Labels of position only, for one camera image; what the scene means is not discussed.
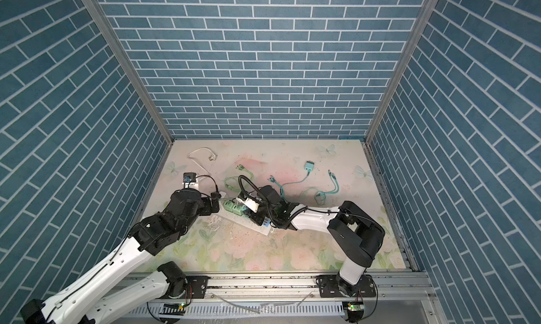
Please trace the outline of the large teal charger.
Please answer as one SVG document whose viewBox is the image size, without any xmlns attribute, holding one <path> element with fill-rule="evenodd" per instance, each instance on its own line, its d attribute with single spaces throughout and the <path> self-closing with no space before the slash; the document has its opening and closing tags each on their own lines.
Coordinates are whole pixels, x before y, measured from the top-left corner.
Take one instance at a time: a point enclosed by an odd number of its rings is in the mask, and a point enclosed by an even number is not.
<svg viewBox="0 0 541 324">
<path fill-rule="evenodd" d="M 311 173 L 314 170 L 314 162 L 307 161 L 304 165 L 304 170 L 306 170 L 308 173 Z"/>
</svg>

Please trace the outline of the white multicolour power strip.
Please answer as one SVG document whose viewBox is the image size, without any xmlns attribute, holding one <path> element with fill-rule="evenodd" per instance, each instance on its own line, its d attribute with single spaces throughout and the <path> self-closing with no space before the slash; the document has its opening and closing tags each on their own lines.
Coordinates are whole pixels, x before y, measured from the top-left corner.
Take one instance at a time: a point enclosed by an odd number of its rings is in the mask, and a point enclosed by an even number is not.
<svg viewBox="0 0 541 324">
<path fill-rule="evenodd" d="M 222 218 L 225 218 L 226 220 L 234 222 L 238 225 L 241 225 L 242 227 L 253 230 L 265 236 L 268 236 L 271 231 L 271 227 L 269 225 L 257 225 L 256 223 L 252 222 L 249 218 L 235 215 L 229 211 L 226 211 L 225 208 L 222 206 L 220 208 L 220 211 L 217 213 L 217 215 L 221 216 Z"/>
</svg>

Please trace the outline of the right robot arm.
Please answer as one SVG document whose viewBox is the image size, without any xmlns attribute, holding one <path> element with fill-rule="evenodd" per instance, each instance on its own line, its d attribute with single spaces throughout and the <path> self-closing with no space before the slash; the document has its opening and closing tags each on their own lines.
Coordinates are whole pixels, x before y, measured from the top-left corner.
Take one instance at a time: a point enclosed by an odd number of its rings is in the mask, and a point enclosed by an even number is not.
<svg viewBox="0 0 541 324">
<path fill-rule="evenodd" d="M 343 295 L 356 297 L 359 282 L 372 266 L 383 246 L 385 230 L 352 201 L 338 207 L 316 208 L 284 200 L 267 185 L 255 195 L 241 194 L 242 213 L 253 223 L 262 225 L 266 219 L 282 230 L 313 230 L 328 233 L 346 255 L 336 277 Z"/>
</svg>

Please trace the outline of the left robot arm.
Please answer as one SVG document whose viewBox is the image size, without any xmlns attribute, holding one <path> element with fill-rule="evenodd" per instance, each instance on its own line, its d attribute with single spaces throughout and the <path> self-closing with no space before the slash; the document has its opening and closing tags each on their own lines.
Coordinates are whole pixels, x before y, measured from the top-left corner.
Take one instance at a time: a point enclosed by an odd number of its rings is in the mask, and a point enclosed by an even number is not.
<svg viewBox="0 0 541 324">
<path fill-rule="evenodd" d="M 160 265 L 148 281 L 111 296 L 113 304 L 92 313 L 95 305 L 125 276 L 186 235 L 197 218 L 220 210 L 219 191 L 210 195 L 193 188 L 173 192 L 166 208 L 143 218 L 127 237 L 82 277 L 46 300 L 32 299 L 21 309 L 25 323 L 98 323 L 105 316 L 122 316 L 141 303 L 159 297 L 190 299 L 185 273 L 173 262 Z"/>
</svg>

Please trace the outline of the light green charger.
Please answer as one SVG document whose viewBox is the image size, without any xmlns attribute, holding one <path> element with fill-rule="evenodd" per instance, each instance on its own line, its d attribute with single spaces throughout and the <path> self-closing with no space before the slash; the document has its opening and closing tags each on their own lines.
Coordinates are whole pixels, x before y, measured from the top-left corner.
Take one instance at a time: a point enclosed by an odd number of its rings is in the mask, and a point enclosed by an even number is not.
<svg viewBox="0 0 541 324">
<path fill-rule="evenodd" d="M 239 215 L 240 217 L 247 215 L 247 207 L 244 204 L 234 204 L 232 209 L 235 215 Z"/>
<path fill-rule="evenodd" d="M 238 205 L 230 200 L 226 200 L 223 202 L 223 207 L 226 211 L 233 213 L 235 215 L 238 214 Z"/>
</svg>

